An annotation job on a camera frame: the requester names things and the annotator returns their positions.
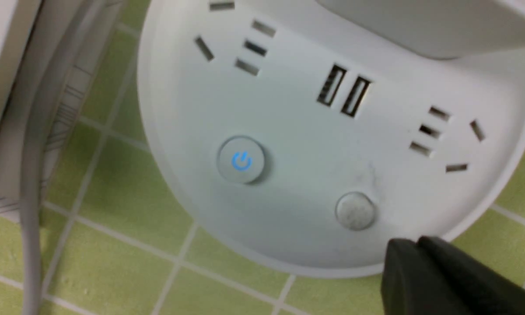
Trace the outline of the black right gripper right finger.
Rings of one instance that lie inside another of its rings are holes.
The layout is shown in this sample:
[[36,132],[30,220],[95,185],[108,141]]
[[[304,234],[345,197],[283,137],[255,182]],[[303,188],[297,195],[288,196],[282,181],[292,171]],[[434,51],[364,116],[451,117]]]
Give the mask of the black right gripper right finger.
[[419,238],[452,290],[475,315],[525,315],[525,289],[438,237]]

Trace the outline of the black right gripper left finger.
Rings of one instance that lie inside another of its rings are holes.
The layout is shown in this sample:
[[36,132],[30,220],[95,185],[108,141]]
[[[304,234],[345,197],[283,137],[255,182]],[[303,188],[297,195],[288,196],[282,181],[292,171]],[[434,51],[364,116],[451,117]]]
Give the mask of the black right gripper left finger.
[[464,314],[464,304],[432,257],[408,239],[388,242],[381,299],[385,315]]

